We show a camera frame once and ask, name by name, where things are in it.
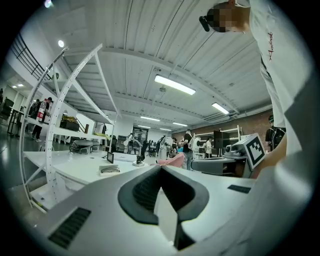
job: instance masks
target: pink object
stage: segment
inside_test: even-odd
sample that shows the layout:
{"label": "pink object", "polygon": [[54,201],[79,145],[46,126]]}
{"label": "pink object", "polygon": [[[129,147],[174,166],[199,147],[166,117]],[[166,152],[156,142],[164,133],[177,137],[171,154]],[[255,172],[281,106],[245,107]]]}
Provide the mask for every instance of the pink object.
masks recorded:
{"label": "pink object", "polygon": [[163,160],[163,159],[158,160],[158,165],[160,165],[160,166],[175,166],[175,167],[181,168],[184,163],[184,159],[185,159],[184,153],[179,153],[174,158],[169,158],[166,160]]}

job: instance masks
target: qr-like marker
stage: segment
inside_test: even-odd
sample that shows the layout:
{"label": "qr-like marker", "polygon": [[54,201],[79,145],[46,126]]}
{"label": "qr-like marker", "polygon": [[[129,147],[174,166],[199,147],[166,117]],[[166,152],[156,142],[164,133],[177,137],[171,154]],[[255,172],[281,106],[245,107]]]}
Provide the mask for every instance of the qr-like marker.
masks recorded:
{"label": "qr-like marker", "polygon": [[253,145],[250,146],[250,150],[253,156],[253,160],[256,161],[258,157],[261,156],[261,147],[257,143],[253,143]]}
{"label": "qr-like marker", "polygon": [[251,168],[254,168],[259,161],[265,156],[265,151],[262,147],[259,137],[253,138],[246,145],[247,154],[251,162]]}

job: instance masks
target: white ceiling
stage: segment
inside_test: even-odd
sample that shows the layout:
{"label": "white ceiling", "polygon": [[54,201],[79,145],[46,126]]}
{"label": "white ceiling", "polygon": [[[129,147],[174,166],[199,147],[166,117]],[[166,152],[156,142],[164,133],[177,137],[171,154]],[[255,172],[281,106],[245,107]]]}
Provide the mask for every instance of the white ceiling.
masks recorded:
{"label": "white ceiling", "polygon": [[[160,126],[180,129],[209,124],[204,118],[222,115],[218,102],[231,113],[243,113],[270,103],[260,75],[260,54],[251,34],[205,32],[199,16],[214,0],[64,0],[43,8],[38,22],[55,53],[62,39],[77,55],[65,55],[73,70],[98,44],[99,59],[115,104],[139,125],[159,126],[140,116],[161,119]],[[97,67],[90,61],[78,81],[103,110],[114,110]],[[188,95],[154,82],[160,74],[196,90]],[[91,111],[79,95],[67,101]]]}

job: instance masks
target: ceiling lamp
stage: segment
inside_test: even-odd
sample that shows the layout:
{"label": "ceiling lamp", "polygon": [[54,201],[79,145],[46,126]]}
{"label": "ceiling lamp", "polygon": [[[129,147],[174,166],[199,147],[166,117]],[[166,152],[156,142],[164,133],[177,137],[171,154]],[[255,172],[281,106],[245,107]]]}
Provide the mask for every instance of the ceiling lamp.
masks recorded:
{"label": "ceiling lamp", "polygon": [[65,43],[64,43],[64,41],[59,40],[59,41],[58,41],[58,45],[62,48],[62,47],[65,46]]}
{"label": "ceiling lamp", "polygon": [[150,129],[151,127],[149,127],[149,126],[143,126],[143,125],[138,125],[139,127],[142,127],[142,128],[148,128],[148,129]]}
{"label": "ceiling lamp", "polygon": [[182,124],[182,123],[178,123],[178,122],[173,122],[174,125],[178,125],[178,126],[188,126],[186,124]]}
{"label": "ceiling lamp", "polygon": [[157,83],[163,84],[165,86],[170,86],[172,88],[175,88],[177,90],[180,90],[180,91],[182,91],[184,93],[187,93],[187,94],[190,94],[190,95],[194,95],[195,92],[196,92],[194,89],[186,87],[186,86],[182,85],[181,83],[172,81],[172,80],[170,80],[168,78],[165,78],[165,77],[162,77],[162,76],[159,76],[159,75],[155,76],[154,81],[157,82]]}
{"label": "ceiling lamp", "polygon": [[229,114],[229,111],[223,108],[222,106],[220,106],[218,103],[213,103],[212,106],[215,107],[217,110],[221,111],[222,113],[224,113],[225,115]]}
{"label": "ceiling lamp", "polygon": [[150,117],[146,117],[146,116],[140,116],[140,118],[148,119],[148,120],[153,120],[153,121],[160,121],[159,119],[150,118]]}
{"label": "ceiling lamp", "polygon": [[44,6],[45,6],[45,8],[49,8],[50,6],[52,6],[51,0],[45,0],[44,1]]}

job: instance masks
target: brick wall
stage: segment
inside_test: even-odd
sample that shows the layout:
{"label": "brick wall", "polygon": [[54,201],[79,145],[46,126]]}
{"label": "brick wall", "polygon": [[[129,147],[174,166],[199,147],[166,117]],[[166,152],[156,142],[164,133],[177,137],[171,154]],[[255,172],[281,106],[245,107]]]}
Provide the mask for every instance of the brick wall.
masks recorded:
{"label": "brick wall", "polygon": [[[267,148],[268,144],[265,142],[265,137],[266,137],[267,129],[270,128],[270,124],[268,121],[268,118],[270,115],[272,115],[272,110],[268,110],[259,114],[239,118],[229,122],[224,122],[221,124],[209,125],[209,126],[193,129],[191,130],[191,133],[192,135],[194,133],[195,134],[212,133],[213,131],[218,131],[219,129],[222,129],[222,130],[233,129],[233,128],[236,128],[237,125],[239,125],[239,127],[242,127],[243,135],[258,133],[262,142],[264,143],[264,147]],[[185,133],[186,133],[185,131],[173,133],[172,137],[180,141],[180,139]]]}

